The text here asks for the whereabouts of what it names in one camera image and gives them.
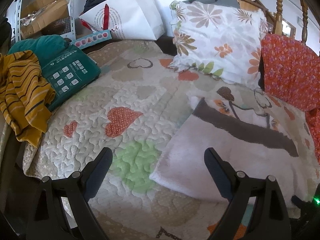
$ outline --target green box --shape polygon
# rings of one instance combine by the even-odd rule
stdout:
[[[93,60],[74,45],[66,48],[41,70],[42,76],[56,91],[54,100],[47,105],[49,111],[62,105],[84,86],[95,80],[101,72]]]

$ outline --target pillow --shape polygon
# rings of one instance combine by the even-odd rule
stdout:
[[[171,22],[178,55],[169,65],[178,72],[190,67],[227,83],[258,88],[261,44],[267,21],[261,10],[193,2],[173,2]]]
[[[8,52],[13,54],[19,51],[31,50],[36,54],[40,67],[44,67],[59,53],[69,46],[60,35],[41,36],[38,39],[26,39],[15,43]]]

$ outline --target green led light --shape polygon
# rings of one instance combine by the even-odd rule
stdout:
[[[316,201],[317,205],[320,204],[320,200],[318,198],[314,198],[314,200]]]

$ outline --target teal towel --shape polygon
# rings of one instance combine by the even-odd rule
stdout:
[[[32,50],[36,54],[39,64],[44,67],[69,46],[60,35],[41,36],[38,39],[26,39],[15,43],[8,52],[13,54],[19,51]]]

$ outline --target brown heart outline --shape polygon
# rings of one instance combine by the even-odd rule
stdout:
[[[135,61],[138,61],[138,60],[140,60],[140,59],[143,59],[143,60],[148,61],[148,62],[150,63],[150,65],[149,65],[148,67],[143,67],[143,66],[141,66],[141,65],[138,65],[137,67],[131,66],[132,63],[134,63]],[[131,61],[131,62],[127,65],[127,67],[128,67],[128,68],[138,68],[138,67],[151,68],[151,67],[153,67],[153,63],[152,63],[152,61],[150,61],[150,60],[148,60],[148,59],[146,59],[146,58],[140,57],[140,58],[138,58],[138,59],[135,59],[134,61]]]

